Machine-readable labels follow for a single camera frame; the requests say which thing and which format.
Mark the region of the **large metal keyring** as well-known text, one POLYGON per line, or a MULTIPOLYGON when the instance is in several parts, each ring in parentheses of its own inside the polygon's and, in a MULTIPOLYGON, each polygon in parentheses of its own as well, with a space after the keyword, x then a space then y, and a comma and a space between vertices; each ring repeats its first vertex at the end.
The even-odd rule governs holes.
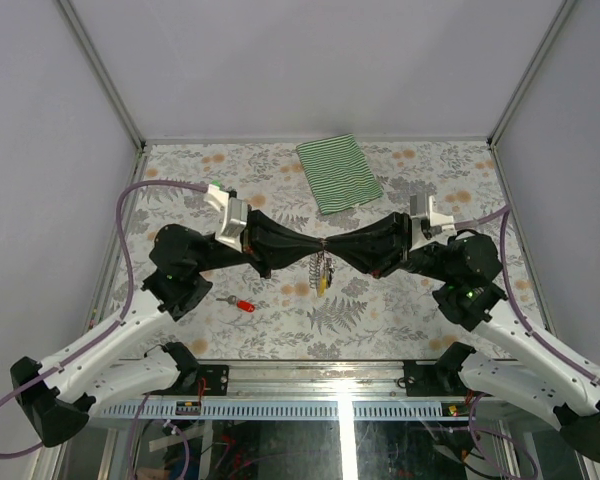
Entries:
POLYGON ((309 258, 309 284, 316 295, 320 278, 325 277, 327 279, 327 291, 331 287, 334 272, 335 267, 333 258, 326 250, 326 242, 323 241, 320 250, 313 253, 309 258))

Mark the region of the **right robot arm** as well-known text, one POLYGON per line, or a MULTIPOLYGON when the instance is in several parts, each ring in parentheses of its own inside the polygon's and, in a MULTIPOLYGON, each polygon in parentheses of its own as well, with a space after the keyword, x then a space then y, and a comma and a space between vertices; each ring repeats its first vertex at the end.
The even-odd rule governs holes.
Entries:
POLYGON ((492 238, 461 227, 450 215, 393 214, 324 242, 362 273, 383 278, 404 270, 442 282, 433 297, 451 323, 500 347, 523 365, 500 368, 468 347, 436 369, 447 394, 469 388, 518 406, 554 427, 577 453, 600 463, 600 366, 542 326, 495 284, 505 270, 492 238))

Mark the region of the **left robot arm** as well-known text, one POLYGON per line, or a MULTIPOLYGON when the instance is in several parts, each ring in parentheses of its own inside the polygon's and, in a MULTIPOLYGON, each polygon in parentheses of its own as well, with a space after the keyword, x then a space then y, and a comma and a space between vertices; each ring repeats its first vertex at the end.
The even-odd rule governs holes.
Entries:
POLYGON ((195 392, 199 363, 180 342, 168 342, 139 361, 122 355, 153 333, 176 324, 212 288, 210 270, 243 264, 261 276, 319 252, 324 241, 297 233, 259 210, 248 213, 233 246, 213 234, 169 224, 154 240, 155 271, 122 307, 69 346, 10 369, 16 401, 45 447, 60 445, 110 404, 153 392, 195 392))

